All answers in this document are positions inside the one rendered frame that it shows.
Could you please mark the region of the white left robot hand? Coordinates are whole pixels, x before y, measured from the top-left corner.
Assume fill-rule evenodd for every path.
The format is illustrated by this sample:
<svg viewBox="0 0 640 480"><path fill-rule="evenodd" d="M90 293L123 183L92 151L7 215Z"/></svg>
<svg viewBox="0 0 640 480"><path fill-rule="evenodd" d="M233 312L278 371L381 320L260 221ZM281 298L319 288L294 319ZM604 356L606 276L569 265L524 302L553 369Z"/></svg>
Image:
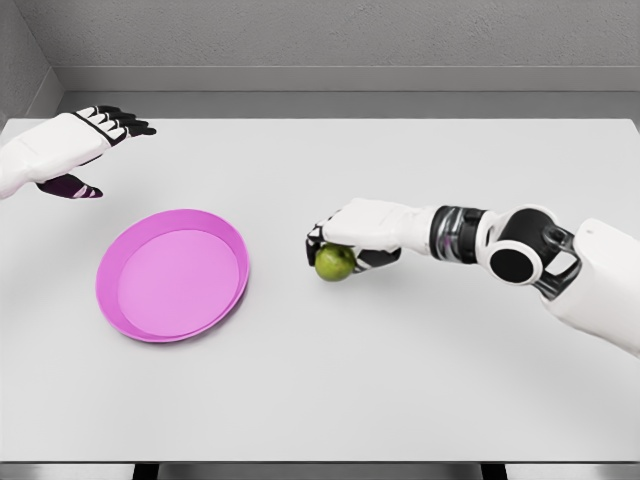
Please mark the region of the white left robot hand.
<svg viewBox="0 0 640 480"><path fill-rule="evenodd" d="M97 160L129 138L156 133L132 113L99 105L59 114L15 138L37 155L30 183L49 195L84 199L100 198L103 192L74 176L74 169Z"/></svg>

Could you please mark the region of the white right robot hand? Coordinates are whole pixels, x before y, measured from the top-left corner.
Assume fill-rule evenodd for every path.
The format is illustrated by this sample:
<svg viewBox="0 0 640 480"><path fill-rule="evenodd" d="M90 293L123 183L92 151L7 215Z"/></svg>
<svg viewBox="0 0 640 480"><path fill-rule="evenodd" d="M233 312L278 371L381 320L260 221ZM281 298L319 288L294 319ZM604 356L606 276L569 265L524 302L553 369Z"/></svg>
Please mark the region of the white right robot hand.
<svg viewBox="0 0 640 480"><path fill-rule="evenodd" d="M315 267L320 249L345 246L354 256L352 273L391 265L400 259L399 225L409 208L398 203L356 198L330 217L314 224L305 247L308 264Z"/></svg>

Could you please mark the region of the green apple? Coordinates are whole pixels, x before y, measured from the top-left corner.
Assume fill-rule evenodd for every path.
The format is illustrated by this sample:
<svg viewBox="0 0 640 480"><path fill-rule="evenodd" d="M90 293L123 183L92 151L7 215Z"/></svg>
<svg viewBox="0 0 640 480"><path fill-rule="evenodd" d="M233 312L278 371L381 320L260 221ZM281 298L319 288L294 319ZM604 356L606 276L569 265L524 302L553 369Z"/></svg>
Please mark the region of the green apple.
<svg viewBox="0 0 640 480"><path fill-rule="evenodd" d="M355 254L350 247L326 243L316 254L314 268L322 280L339 282L348 278L355 266Z"/></svg>

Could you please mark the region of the pink round plate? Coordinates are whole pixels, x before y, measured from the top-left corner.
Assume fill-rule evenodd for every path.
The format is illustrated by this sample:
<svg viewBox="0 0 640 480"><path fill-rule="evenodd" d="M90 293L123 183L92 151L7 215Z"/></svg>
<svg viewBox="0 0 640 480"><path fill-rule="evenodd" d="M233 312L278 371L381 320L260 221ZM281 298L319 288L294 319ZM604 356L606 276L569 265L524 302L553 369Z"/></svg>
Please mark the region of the pink round plate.
<svg viewBox="0 0 640 480"><path fill-rule="evenodd" d="M239 231L209 212L178 209L146 217L105 251L95 292L105 319L149 343L196 336L222 321L249 280Z"/></svg>

